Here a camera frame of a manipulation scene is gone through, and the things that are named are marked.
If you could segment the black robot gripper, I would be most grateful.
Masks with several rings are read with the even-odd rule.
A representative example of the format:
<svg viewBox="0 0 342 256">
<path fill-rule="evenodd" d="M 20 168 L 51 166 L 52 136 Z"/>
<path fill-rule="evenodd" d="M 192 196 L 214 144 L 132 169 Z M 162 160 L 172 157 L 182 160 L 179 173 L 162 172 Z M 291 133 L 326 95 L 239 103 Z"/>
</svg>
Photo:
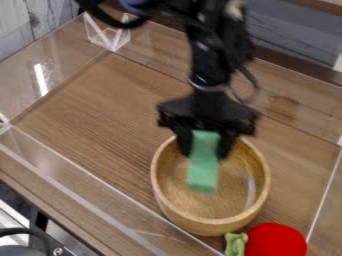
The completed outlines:
<svg viewBox="0 0 342 256">
<path fill-rule="evenodd" d="M 158 125 L 176 131 L 176 142 L 183 156 L 192 149 L 192 129 L 220 133 L 216 156 L 224 159 L 239 134 L 254 135 L 259 113 L 235 101 L 223 91 L 195 89 L 188 95 L 162 101 L 156 105 Z"/>
</svg>

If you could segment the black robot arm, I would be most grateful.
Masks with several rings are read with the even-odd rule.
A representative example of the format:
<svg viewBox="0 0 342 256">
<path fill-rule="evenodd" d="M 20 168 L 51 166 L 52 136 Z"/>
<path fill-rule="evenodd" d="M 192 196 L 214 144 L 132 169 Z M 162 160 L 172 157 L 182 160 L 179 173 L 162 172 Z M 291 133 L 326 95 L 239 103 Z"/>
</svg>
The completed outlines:
<svg viewBox="0 0 342 256">
<path fill-rule="evenodd" d="M 246 5 L 235 0 L 119 0 L 136 18 L 115 19 L 95 0 L 76 0 L 81 9 L 102 22 L 119 29 L 135 29 L 158 13 L 183 23 L 191 49 L 188 83 L 192 93 L 160 102 L 158 123 L 175 136 L 179 150 L 190 155 L 195 149 L 195 133 L 218 136 L 214 156 L 228 156 L 238 138 L 252 135 L 259 114 L 248 103 L 255 96 L 240 96 L 231 88 L 231 78 L 242 73 L 259 90 L 258 80 L 246 68 L 254 60 L 255 46 L 246 28 Z"/>
</svg>

